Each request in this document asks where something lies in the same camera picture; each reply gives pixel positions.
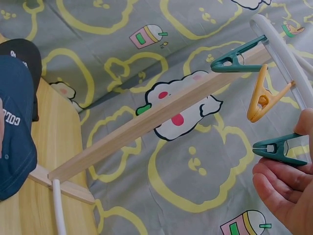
white cartoon bear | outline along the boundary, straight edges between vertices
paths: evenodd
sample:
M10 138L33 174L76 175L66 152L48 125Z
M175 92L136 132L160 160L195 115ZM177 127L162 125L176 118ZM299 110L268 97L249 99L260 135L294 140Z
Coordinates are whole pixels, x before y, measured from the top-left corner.
M147 104L138 108L136 114L139 115L145 112L161 102L165 97L185 89L206 74L207 72L205 71L196 71L181 80L156 83L145 95ZM155 133L161 139L172 141L192 131L205 116L217 113L221 109L222 103L223 101L219 101L210 95L155 128Z
M261 3L265 3L266 5L271 4L271 0L231 0L231 1L250 10L256 10Z
M69 85L65 84L64 82L55 82L50 83L50 85L64 98L66 98L69 102L71 102L76 109L77 112L82 111L83 109L73 100L76 96L76 91L70 87Z

wooden stick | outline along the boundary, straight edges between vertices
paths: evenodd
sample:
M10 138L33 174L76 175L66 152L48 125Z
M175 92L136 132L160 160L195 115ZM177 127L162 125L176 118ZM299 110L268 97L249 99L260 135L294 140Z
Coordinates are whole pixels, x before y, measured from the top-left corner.
M262 64L271 58L262 44L243 56L247 64ZM242 75L244 73L209 73L193 86L168 97L57 167L49 173L48 178L59 179L60 182L71 178Z
M36 169L34 169L28 175L28 178L43 186L52 189L52 181L48 179L48 173L49 171L47 169L37 164ZM79 200L81 202L85 202L88 204L94 203L94 197L87 188L84 188L72 182L69 181L63 182L61 184L61 192L64 195Z

wooden table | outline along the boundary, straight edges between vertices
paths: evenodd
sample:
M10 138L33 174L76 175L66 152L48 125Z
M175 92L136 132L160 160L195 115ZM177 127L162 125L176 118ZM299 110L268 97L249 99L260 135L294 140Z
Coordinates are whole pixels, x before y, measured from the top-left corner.
M72 105L43 79L37 92L39 122L32 125L38 164L48 170L82 151L80 120ZM85 172L71 179L86 187ZM92 206L62 195L68 235L97 234ZM0 235L57 235L52 191L27 179L21 190L0 203Z

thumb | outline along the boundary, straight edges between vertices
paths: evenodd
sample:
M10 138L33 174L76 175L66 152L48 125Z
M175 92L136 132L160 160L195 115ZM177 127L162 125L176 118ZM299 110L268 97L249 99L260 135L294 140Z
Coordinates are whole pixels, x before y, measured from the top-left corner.
M305 109L301 112L293 131L300 135L309 135L310 156L313 160L313 109Z

green clothespin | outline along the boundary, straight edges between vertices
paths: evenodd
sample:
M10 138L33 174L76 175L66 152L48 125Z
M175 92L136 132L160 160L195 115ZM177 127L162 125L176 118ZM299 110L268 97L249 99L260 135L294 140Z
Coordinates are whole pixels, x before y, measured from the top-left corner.
M280 161L283 163L291 164L291 165L306 165L307 162L293 159L293 158L288 158L284 154L284 144L287 140L291 140L297 137L300 137L302 135L293 133L290 135L286 136L281 136L278 138L266 140L266 141L260 141L255 143L253 147L253 152L256 155L259 155L261 157L265 158L270 158L276 161ZM267 147L268 145L273 145L274 146L274 151L273 152L268 152Z
M267 40L265 35L262 35L232 51L221 56L211 63L213 72L258 72L262 65L242 65L239 63L238 55L254 48L260 41ZM225 66L225 62L231 62L231 65Z

